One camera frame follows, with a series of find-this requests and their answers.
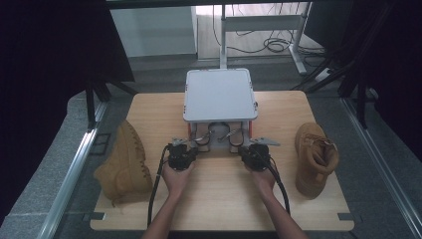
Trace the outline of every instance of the boot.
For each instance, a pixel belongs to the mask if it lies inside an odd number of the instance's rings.
[[[116,200],[132,193],[146,193],[152,190],[142,142],[127,120],[118,127],[112,152],[96,169],[94,176],[112,205]]]
[[[304,123],[295,140],[299,163],[296,188],[304,196],[314,199],[325,187],[326,179],[338,165],[338,151],[322,128],[314,123]]]

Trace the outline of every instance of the wooden tabletop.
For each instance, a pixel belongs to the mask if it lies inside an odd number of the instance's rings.
[[[298,157],[295,135],[305,122],[315,121],[303,92],[255,92],[258,118],[253,121],[252,137],[264,136],[281,143],[270,146],[270,154],[279,169],[289,195],[292,217],[304,230],[348,231],[352,220],[339,220],[338,213],[349,213],[335,173],[329,176],[322,194],[309,200],[298,193],[295,175]],[[173,137],[187,138],[183,120],[184,94],[139,94],[133,98],[127,120],[133,125],[145,148],[152,180],[163,148]],[[240,156],[229,150],[200,153],[184,198],[177,208],[172,230],[269,231],[274,226]],[[278,187],[274,188],[284,204]],[[160,181],[153,215],[167,197]],[[112,207],[101,193],[95,212],[104,220],[92,220],[96,230],[144,230],[149,194],[128,197]]]

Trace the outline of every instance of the metal frame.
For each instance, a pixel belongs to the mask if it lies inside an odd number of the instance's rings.
[[[401,211],[404,220],[406,221],[415,238],[422,238],[422,219],[418,213],[418,210],[415,208],[406,192],[398,183],[383,155],[373,141],[369,131],[364,128],[359,123],[358,119],[354,116],[355,109],[353,104],[347,99],[340,99],[340,101],[343,104],[360,139],[365,145],[370,158],[372,159],[372,162],[374,163],[376,169],[381,175],[382,180],[387,186],[388,191],[390,192],[394,201],[397,203],[397,207]]]
[[[307,3],[301,15],[287,16],[251,16],[251,17],[226,17],[226,5],[222,5],[221,16],[221,48],[220,69],[227,69],[226,32],[236,31],[272,31],[272,30],[297,30],[294,42],[289,46],[292,58],[300,75],[306,75],[307,69],[298,52],[299,42],[304,33],[305,23],[310,12],[311,2]]]
[[[103,119],[106,107],[107,103],[100,103],[96,112],[96,121],[100,122]],[[54,234],[56,233],[63,213],[65,212],[69,200],[71,199],[75,185],[78,182],[81,171],[84,168],[85,161],[90,152],[90,148],[94,142],[94,139],[96,138],[98,128],[99,125],[96,123],[92,130],[85,133],[84,138],[81,141],[78,151],[72,161],[65,179],[63,180],[62,186],[60,187],[56,199],[54,200],[53,205],[47,214],[46,220],[44,221],[37,238],[53,238]]]

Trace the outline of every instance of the white box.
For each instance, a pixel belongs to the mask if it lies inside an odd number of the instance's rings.
[[[258,116],[247,69],[189,71],[183,118],[188,122],[244,121]]]

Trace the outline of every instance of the cable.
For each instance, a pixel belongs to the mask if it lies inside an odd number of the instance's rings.
[[[314,69],[314,71],[311,74],[306,76],[298,85],[292,87],[291,91],[303,91],[305,84],[313,81],[316,78],[317,75],[319,75],[326,67],[328,67],[330,62],[335,57],[337,57],[340,54],[343,54],[344,52],[349,51],[349,49],[353,49],[353,46],[357,43],[360,36],[366,30],[368,30],[368,28],[371,26],[371,23],[374,21],[374,19],[376,17],[375,13],[376,12],[374,12],[374,14],[370,14],[371,16],[368,17],[368,19],[367,19],[368,21],[365,21],[365,23],[360,26],[360,28],[348,39],[348,41],[345,44],[343,44],[338,49],[336,49],[336,50],[334,50],[330,53],[324,53],[325,60],[322,63],[320,63],[316,67],[316,69]],[[340,72],[338,72],[337,74],[340,75],[340,74],[342,74],[342,72],[345,72],[346,70],[348,70],[348,66],[349,66],[349,64],[346,65],[345,67],[343,67],[343,69],[339,69]]]
[[[155,177],[155,182],[154,182],[154,186],[152,188],[152,192],[151,192],[151,197],[149,198],[149,204],[148,204],[148,220],[147,220],[147,224],[146,226],[149,227],[149,224],[151,224],[151,219],[152,219],[152,206],[154,204],[154,199],[155,199],[155,193],[157,192],[157,188],[158,188],[158,183],[159,183],[159,179],[161,177],[161,172],[162,172],[162,166],[164,165],[164,154],[165,152],[168,150],[168,145],[164,148],[164,150],[162,151],[162,155],[161,155],[161,159],[159,160],[159,165],[158,165],[158,170],[157,170],[157,175]]]
[[[308,58],[324,58],[324,56],[307,56],[304,57],[304,63],[307,64],[310,67],[314,67],[317,68],[320,66],[320,63],[318,65],[312,65],[311,63],[308,62]]]
[[[300,2],[298,3],[298,6],[296,7],[296,13],[295,13],[295,15],[298,15],[299,5],[301,5]]]
[[[240,10],[240,7],[239,7],[240,5],[238,5],[238,10],[239,10],[239,12],[242,14],[242,16],[244,16],[244,14],[243,14],[243,12]],[[216,42],[217,42],[217,44],[219,45],[219,46],[221,46],[221,43],[218,41],[218,38],[217,38],[217,34],[216,34],[216,31],[215,31],[215,9],[214,9],[214,5],[212,6],[212,15],[213,15],[213,19],[212,19],[212,26],[213,26],[213,32],[214,32],[214,38],[215,38],[215,40],[216,40]],[[276,9],[275,8],[276,7],[276,4],[273,4],[273,6],[270,8],[270,10],[268,11],[268,13],[267,13],[267,15],[269,15],[270,14],[270,12],[271,12],[271,10],[274,8],[274,9]],[[282,3],[282,5],[281,5],[281,7],[280,7],[280,11],[279,11],[279,15],[281,14],[281,12],[282,12],[282,9],[283,9],[283,3]],[[233,13],[233,16],[234,16],[234,6],[233,6],[233,4],[232,4],[232,13]],[[253,33],[253,32],[255,32],[255,31],[249,31],[249,32],[246,32],[246,33],[242,33],[242,34],[239,34],[238,32],[236,32],[236,34],[238,35],[238,36],[245,36],[245,35],[248,35],[248,34],[250,34],[250,33]],[[273,34],[274,34],[274,30],[271,32],[271,34],[270,34],[270,37],[269,38],[267,38],[266,40],[264,40],[264,42],[263,42],[263,45],[264,45],[264,47],[262,48],[262,49],[259,49],[259,50],[256,50],[256,51],[245,51],[245,50],[242,50],[242,49],[238,49],[238,48],[235,48],[235,47],[227,47],[227,49],[232,49],[232,50],[235,50],[235,51],[239,51],[239,52],[242,52],[242,53],[247,53],[247,54],[254,54],[254,53],[259,53],[259,52],[262,52],[262,51],[264,51],[264,50],[266,50],[266,49],[268,49],[270,52],[273,52],[273,53],[281,53],[281,52],[283,52],[283,51],[286,51],[288,48],[289,48],[289,46],[290,46],[290,44],[292,43],[292,41],[288,41],[288,40],[286,40],[286,39],[280,39],[280,38],[278,38],[278,36],[280,35],[280,32],[279,32],[279,34],[277,35],[277,37],[276,38],[273,38]]]
[[[286,192],[286,188],[285,188],[285,185],[283,184],[283,182],[282,182],[282,180],[280,179],[280,174],[279,174],[279,171],[277,170],[277,166],[276,166],[276,163],[274,162],[274,160],[273,160],[273,164],[274,164],[274,167],[276,168],[276,170],[274,170],[273,169],[273,167],[269,164],[269,163],[267,163],[265,160],[264,160],[264,158],[256,151],[256,150],[254,150],[254,152],[255,153],[257,153],[257,155],[259,156],[259,158],[264,162],[264,164],[266,165],[266,167],[271,171],[271,173],[273,174],[273,176],[274,176],[274,179],[276,179],[276,182],[277,182],[277,184],[279,185],[279,187],[280,187],[280,190],[282,191],[282,194],[283,194],[283,199],[285,200],[285,206],[286,206],[286,211],[289,213],[289,214],[291,214],[291,211],[290,211],[290,203],[289,203],[289,197],[288,197],[288,193]]]

